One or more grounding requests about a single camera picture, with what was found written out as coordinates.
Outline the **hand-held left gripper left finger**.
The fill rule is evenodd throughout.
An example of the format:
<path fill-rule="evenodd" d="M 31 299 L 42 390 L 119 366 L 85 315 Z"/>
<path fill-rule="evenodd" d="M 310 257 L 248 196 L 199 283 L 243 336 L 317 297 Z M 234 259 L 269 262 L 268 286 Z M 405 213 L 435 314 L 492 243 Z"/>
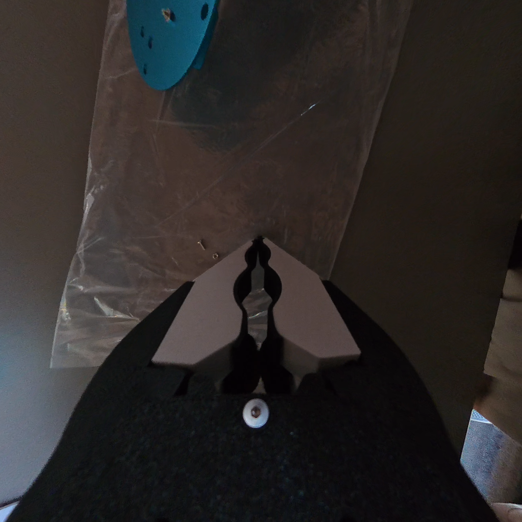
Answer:
<path fill-rule="evenodd" d="M 259 241 L 248 241 L 193 281 L 151 362 L 211 377 L 225 393 L 251 393 L 258 348 L 243 303 L 252 290 Z"/>

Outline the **person's torso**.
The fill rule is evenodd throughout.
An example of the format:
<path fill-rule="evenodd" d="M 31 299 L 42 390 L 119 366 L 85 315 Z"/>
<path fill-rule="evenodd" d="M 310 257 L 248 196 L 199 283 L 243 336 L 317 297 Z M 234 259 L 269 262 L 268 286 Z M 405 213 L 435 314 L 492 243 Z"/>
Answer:
<path fill-rule="evenodd" d="M 521 221 L 519 221 L 491 342 L 485 374 L 521 386 Z"/>

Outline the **blue round plate with bracket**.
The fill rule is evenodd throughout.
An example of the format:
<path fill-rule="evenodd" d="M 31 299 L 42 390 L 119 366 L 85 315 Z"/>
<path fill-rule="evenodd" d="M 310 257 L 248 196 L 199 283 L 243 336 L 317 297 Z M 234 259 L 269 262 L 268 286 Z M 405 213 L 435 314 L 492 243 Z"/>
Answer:
<path fill-rule="evenodd" d="M 133 57 L 150 88 L 165 91 L 203 66 L 220 1 L 126 1 Z"/>

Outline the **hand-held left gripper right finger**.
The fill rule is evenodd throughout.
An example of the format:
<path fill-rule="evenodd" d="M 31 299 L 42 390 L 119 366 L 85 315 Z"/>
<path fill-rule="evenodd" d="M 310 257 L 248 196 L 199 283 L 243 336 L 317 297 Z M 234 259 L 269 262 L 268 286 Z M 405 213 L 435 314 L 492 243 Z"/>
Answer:
<path fill-rule="evenodd" d="M 292 393 L 308 374 L 357 361 L 361 350 L 320 277 L 266 238 L 258 259 L 271 298 L 259 351 L 265 391 Z"/>

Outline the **clear plastic bag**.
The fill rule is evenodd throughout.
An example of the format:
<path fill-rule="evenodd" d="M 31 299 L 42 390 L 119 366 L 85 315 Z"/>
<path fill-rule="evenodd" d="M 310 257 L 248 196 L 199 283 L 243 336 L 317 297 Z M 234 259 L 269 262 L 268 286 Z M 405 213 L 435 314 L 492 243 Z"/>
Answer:
<path fill-rule="evenodd" d="M 413 4 L 221 1 L 202 68 L 160 92 L 132 58 L 125 1 L 108 2 L 51 369 L 100 365 L 259 235 L 330 276 Z"/>

